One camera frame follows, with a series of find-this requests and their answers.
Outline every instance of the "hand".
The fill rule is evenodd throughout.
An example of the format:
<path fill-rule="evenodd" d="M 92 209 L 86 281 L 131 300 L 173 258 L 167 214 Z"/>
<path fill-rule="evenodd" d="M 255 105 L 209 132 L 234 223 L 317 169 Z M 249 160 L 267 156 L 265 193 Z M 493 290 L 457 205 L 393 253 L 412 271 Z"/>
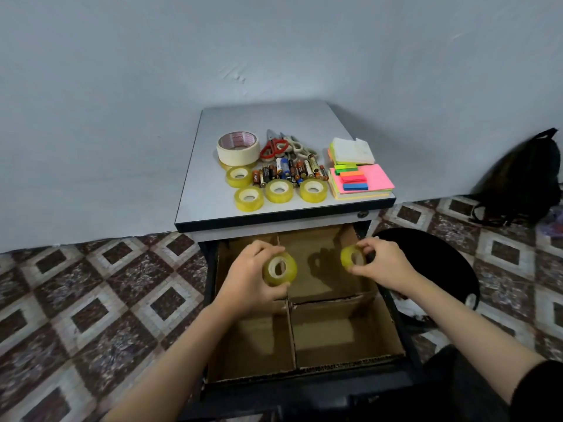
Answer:
<path fill-rule="evenodd" d="M 410 296 L 412 290 L 423 278 L 407 260 L 403 251 L 394 241 L 370 237 L 357 242 L 364 254 L 376 252 L 376 258 L 367 265 L 352 265 L 348 271 L 354 275 L 371 278 L 388 289 Z"/>
<path fill-rule="evenodd" d="M 268 302 L 284 298 L 289 283 L 270 287 L 262 277 L 264 263 L 284 250 L 285 247 L 260 240 L 246 246 L 229 268 L 214 303 L 238 319 Z"/>

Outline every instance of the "open drawer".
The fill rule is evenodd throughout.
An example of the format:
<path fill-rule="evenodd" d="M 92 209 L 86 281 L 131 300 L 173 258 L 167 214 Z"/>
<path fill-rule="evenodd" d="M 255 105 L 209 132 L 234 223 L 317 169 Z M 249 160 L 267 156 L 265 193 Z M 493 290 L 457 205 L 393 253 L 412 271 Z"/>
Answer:
<path fill-rule="evenodd" d="M 189 406 L 191 417 L 377 394 L 420 381 L 418 354 L 389 293 L 341 267 L 341 248 L 357 241 L 350 224 L 212 243 L 207 304 L 240 251 L 256 239 L 284 245 L 297 277 L 286 299 L 230 328 Z"/>

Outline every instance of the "black bag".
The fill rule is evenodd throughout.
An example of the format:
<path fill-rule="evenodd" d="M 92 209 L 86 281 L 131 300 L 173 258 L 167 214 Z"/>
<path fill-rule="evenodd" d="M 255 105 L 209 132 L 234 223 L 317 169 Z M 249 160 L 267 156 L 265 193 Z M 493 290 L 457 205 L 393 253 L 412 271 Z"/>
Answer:
<path fill-rule="evenodd" d="M 472 221 L 489 226 L 508 226 L 514 220 L 537 223 L 551 206 L 559 203 L 557 182 L 561 156 L 553 136 L 557 129 L 539 133 L 505 155 L 472 196 L 480 204 L 471 212 Z M 485 207 L 483 219 L 475 209 Z"/>

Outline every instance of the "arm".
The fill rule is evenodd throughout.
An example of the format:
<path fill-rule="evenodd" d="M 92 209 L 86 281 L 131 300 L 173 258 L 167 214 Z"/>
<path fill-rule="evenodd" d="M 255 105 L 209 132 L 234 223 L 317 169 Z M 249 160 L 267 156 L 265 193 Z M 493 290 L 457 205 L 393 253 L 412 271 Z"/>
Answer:
<path fill-rule="evenodd" d="M 204 308 L 104 422 L 173 421 L 189 397 L 217 343 L 240 317 L 285 297 L 289 283 L 269 287 L 262 267 L 284 250 L 263 241 L 248 245 L 231 265 L 217 298 Z"/>
<path fill-rule="evenodd" d="M 368 238 L 358 242 L 376 258 L 350 272 L 375 280 L 415 301 L 507 403 L 520 380 L 544 358 L 521 345 L 432 281 L 416 272 L 397 243 Z"/>

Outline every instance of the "red scissors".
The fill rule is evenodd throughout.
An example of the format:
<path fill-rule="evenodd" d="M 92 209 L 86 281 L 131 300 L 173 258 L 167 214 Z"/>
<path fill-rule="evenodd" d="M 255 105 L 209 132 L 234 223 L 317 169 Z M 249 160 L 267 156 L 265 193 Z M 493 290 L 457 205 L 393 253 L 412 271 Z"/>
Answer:
<path fill-rule="evenodd" d="M 266 132 L 268 142 L 266 146 L 260 151 L 260 159 L 263 162 L 275 161 L 278 157 L 283 157 L 286 152 L 293 150 L 293 147 L 289 145 L 289 142 L 283 138 L 280 138 L 278 134 L 268 129 Z"/>

